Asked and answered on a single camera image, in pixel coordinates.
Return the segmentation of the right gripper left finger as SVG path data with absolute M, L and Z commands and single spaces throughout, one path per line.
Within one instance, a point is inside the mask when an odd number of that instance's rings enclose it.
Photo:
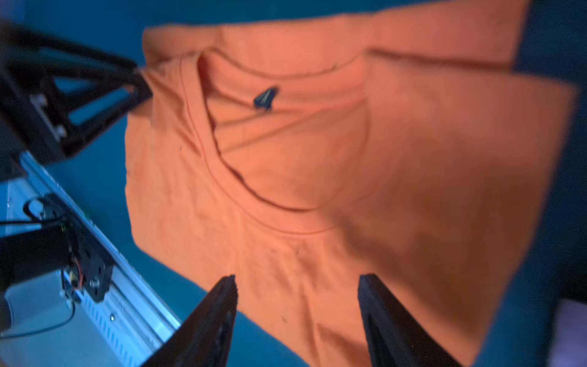
M 235 276 L 221 278 L 171 338 L 142 365 L 225 367 L 237 314 Z

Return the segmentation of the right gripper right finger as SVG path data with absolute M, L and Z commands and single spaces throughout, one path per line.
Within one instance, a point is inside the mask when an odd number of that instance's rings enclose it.
M 359 277 L 359 306 L 373 366 L 459 366 L 377 275 Z

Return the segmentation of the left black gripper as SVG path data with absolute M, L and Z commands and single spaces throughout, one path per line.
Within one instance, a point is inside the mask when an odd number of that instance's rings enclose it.
M 150 99 L 127 58 L 1 22 L 1 180 L 71 158 Z

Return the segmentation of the orange t-shirt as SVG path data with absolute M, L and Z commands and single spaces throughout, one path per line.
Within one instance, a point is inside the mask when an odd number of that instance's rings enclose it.
M 471 365 L 542 214 L 576 89 L 515 73 L 526 1 L 142 37 L 153 96 L 128 115 L 140 250 L 311 366 L 367 366 L 373 273 Z

